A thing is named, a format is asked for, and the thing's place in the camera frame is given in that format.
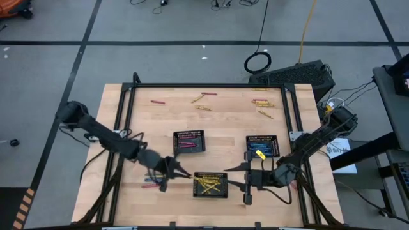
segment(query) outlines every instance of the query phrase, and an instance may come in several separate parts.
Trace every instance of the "black basket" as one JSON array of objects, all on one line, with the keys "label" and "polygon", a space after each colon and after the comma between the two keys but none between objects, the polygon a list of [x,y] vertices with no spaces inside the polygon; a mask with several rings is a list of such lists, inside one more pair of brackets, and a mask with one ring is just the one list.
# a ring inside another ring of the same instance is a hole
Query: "black basket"
[{"label": "black basket", "polygon": [[195,172],[194,176],[197,178],[218,178],[220,185],[216,185],[215,188],[219,189],[216,191],[214,189],[209,190],[209,194],[203,194],[206,188],[204,188],[200,182],[193,180],[193,197],[207,197],[207,198],[227,198],[228,197],[228,174],[225,172]]},{"label": "black basket", "polygon": [[265,146],[265,147],[260,147],[259,150],[263,152],[267,158],[280,156],[279,143],[278,143],[276,135],[247,136],[245,137],[245,143],[246,143],[247,151],[252,152],[253,158],[260,158],[260,157],[259,155],[256,154],[256,149],[251,147],[252,143],[260,144],[261,146]]},{"label": "black basket", "polygon": [[[190,142],[194,143],[196,146],[191,148],[182,148],[185,147],[185,145],[180,144],[179,142]],[[198,153],[202,151],[206,151],[204,130],[193,130],[173,133],[173,154],[175,156],[180,153]]]}]

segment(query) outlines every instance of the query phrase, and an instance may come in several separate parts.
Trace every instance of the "wooden table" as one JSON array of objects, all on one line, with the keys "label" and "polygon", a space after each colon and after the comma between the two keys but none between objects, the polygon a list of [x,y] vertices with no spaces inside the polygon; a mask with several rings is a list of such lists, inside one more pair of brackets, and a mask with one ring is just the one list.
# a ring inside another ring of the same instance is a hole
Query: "wooden table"
[{"label": "wooden table", "polygon": [[[320,127],[311,85],[296,84],[296,94],[302,124],[305,131]],[[121,84],[105,85],[97,120],[113,128],[120,97]],[[205,96],[195,104],[207,105],[213,111],[194,108],[192,99],[200,92],[218,93]],[[291,97],[289,107],[294,130],[295,120]],[[250,103],[253,98],[267,98],[274,108],[263,108],[271,114],[270,119],[256,111]],[[160,100],[166,105],[151,103]],[[173,132],[203,129],[206,137],[206,151],[193,155],[180,155],[178,160],[190,173],[195,171],[222,172],[243,162],[246,150],[246,135],[276,135],[281,155],[290,152],[286,118],[284,116],[281,91],[252,91],[251,88],[137,88],[130,128],[134,134],[144,132],[148,148],[162,156],[173,154]],[[92,144],[88,159],[101,151],[99,144]],[[101,192],[107,153],[96,159],[86,169],[80,185],[72,220],[79,220],[95,202]],[[328,158],[315,154],[310,158],[314,185],[318,197],[340,222],[343,221],[334,178]],[[253,160],[253,168],[261,168],[259,160]],[[284,204],[268,192],[258,192],[252,188],[252,205],[244,205],[243,193],[229,185],[227,199],[193,198],[192,180],[175,179],[169,181],[166,193],[158,188],[141,188],[146,168],[138,163],[125,162],[116,210],[115,225],[168,226],[175,221],[177,226],[229,226],[252,227],[261,222],[263,227],[301,227],[302,219],[297,191],[292,188],[293,203]],[[243,172],[229,172],[229,180],[244,181]],[[288,200],[287,188],[272,188],[283,199]],[[309,207],[309,221],[313,222],[311,201],[306,196]],[[106,200],[104,220],[111,198]]]}]

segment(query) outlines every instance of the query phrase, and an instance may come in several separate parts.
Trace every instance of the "tray with yellow pegs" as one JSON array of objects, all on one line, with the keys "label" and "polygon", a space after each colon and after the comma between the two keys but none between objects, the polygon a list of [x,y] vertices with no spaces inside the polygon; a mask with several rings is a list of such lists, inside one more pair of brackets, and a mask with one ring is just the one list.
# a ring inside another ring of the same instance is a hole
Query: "tray with yellow pegs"
[{"label": "tray with yellow pegs", "polygon": [[227,198],[228,174],[225,172],[195,172],[193,197]]}]

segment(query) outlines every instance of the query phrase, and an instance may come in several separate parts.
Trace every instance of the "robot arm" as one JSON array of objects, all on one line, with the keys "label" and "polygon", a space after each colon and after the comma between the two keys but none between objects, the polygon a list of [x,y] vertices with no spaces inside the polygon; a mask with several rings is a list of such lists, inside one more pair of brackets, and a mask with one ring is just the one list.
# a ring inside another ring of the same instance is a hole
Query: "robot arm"
[{"label": "robot arm", "polygon": [[[181,168],[179,162],[173,157],[163,158],[156,151],[146,149],[148,143],[142,142],[142,140],[122,138],[120,134],[97,122],[88,114],[87,107],[79,102],[68,102],[66,106],[57,111],[56,117],[71,130],[82,128],[99,138],[100,144],[105,149],[119,153],[121,157],[131,162],[139,161],[148,169],[162,173],[167,179],[190,177],[190,174]],[[174,170],[179,170],[183,174],[174,172]],[[167,181],[164,180],[164,184],[161,185],[160,189],[163,192],[166,191],[166,183]]]}]

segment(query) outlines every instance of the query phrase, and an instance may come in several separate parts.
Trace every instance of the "black rubber mat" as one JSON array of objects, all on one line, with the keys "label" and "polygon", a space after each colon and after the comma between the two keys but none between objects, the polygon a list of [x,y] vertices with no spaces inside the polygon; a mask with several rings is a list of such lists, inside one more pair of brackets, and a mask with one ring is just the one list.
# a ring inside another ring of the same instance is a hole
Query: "black rubber mat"
[{"label": "black rubber mat", "polygon": [[0,223],[12,229],[16,214],[28,188],[0,188]]}]

